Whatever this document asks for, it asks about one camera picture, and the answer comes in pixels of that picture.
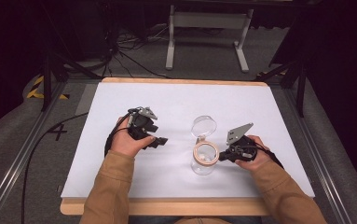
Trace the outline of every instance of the white paper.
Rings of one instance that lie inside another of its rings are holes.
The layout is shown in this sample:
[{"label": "white paper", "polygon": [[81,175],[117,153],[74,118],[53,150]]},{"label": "white paper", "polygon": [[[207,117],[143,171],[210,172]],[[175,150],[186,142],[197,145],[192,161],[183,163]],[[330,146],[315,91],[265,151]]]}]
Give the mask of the white paper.
[{"label": "white paper", "polygon": [[249,174],[230,161],[219,161],[210,175],[190,167],[196,138],[190,130],[198,116],[211,116],[216,131],[207,141],[227,149],[227,132],[252,122],[247,134],[261,136],[285,170],[310,197],[309,180],[297,156],[269,87],[100,83],[62,192],[63,198],[87,198],[103,161],[105,140],[129,108],[150,106],[157,115],[156,137],[168,142],[136,157],[131,198],[260,197]]}]

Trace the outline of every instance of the tan sleeve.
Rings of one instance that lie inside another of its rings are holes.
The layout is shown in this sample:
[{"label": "tan sleeve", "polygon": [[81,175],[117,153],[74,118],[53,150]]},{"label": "tan sleeve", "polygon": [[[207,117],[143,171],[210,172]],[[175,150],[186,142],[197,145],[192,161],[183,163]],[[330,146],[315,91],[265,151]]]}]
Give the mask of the tan sleeve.
[{"label": "tan sleeve", "polygon": [[326,223],[318,205],[274,161],[263,164],[252,176],[271,215],[281,224]]},{"label": "tan sleeve", "polygon": [[109,151],[85,202],[80,223],[128,223],[134,158]]}]

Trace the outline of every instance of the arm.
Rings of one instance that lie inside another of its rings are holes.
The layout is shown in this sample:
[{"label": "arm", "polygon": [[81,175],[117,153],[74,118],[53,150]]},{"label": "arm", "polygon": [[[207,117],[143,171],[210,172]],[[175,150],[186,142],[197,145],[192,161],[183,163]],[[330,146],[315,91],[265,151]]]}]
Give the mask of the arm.
[{"label": "arm", "polygon": [[[127,126],[125,119],[119,129]],[[134,171],[134,157],[141,148],[151,144],[155,137],[132,139],[127,130],[118,131],[111,149],[94,181],[85,202],[80,223],[127,223],[129,219],[128,193]]]},{"label": "arm", "polygon": [[[259,137],[249,137],[263,146]],[[254,162],[236,163],[251,172],[271,215],[280,223],[326,223],[318,205],[265,152],[259,150]]]}]

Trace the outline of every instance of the dark background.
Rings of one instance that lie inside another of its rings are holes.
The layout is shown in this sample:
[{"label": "dark background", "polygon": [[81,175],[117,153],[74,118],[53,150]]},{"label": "dark background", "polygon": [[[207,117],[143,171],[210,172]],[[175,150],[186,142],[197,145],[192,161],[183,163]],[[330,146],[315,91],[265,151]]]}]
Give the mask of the dark background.
[{"label": "dark background", "polygon": [[[102,58],[108,50],[103,41],[105,21],[96,3],[54,0],[40,6],[23,1],[33,10],[30,20],[21,2],[0,0],[0,118],[23,102],[24,87],[45,59],[45,39],[77,61]],[[279,16],[282,9],[259,9],[252,26],[286,27],[294,22],[274,63],[292,60],[312,45],[306,58],[308,79],[357,170],[357,1],[325,0],[323,4],[329,6],[326,11],[300,15],[283,11],[284,17]],[[146,28],[165,22],[168,10],[166,6],[122,7],[119,12],[124,15],[113,25],[146,35]],[[41,29],[35,31],[34,25]]]}]

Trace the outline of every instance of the glass jar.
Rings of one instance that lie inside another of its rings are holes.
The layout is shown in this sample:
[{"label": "glass jar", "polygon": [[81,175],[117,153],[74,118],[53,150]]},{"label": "glass jar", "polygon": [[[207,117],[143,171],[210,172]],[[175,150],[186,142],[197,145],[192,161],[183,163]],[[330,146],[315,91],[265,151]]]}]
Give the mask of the glass jar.
[{"label": "glass jar", "polygon": [[216,145],[205,140],[199,141],[193,148],[192,170],[198,175],[209,175],[219,158]]},{"label": "glass jar", "polygon": [[216,145],[205,140],[216,130],[216,122],[210,116],[197,117],[193,121],[192,135],[197,138],[193,148],[192,170],[198,175],[210,174],[219,158]]}]

